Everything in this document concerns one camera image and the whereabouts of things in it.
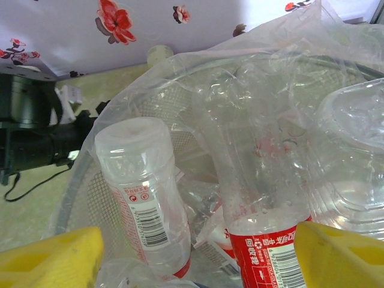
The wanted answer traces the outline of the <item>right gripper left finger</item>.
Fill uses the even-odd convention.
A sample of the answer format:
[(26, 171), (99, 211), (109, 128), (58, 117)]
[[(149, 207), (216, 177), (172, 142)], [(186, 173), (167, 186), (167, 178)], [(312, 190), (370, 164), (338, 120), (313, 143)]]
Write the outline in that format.
[(96, 226), (3, 251), (1, 287), (94, 287), (103, 253)]

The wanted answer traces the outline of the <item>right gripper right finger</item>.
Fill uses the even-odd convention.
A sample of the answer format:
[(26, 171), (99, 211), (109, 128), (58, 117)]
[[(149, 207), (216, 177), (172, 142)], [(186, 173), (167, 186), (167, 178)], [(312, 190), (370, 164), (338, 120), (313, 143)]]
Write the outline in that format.
[(303, 221), (294, 248), (307, 287), (383, 287), (383, 241)]

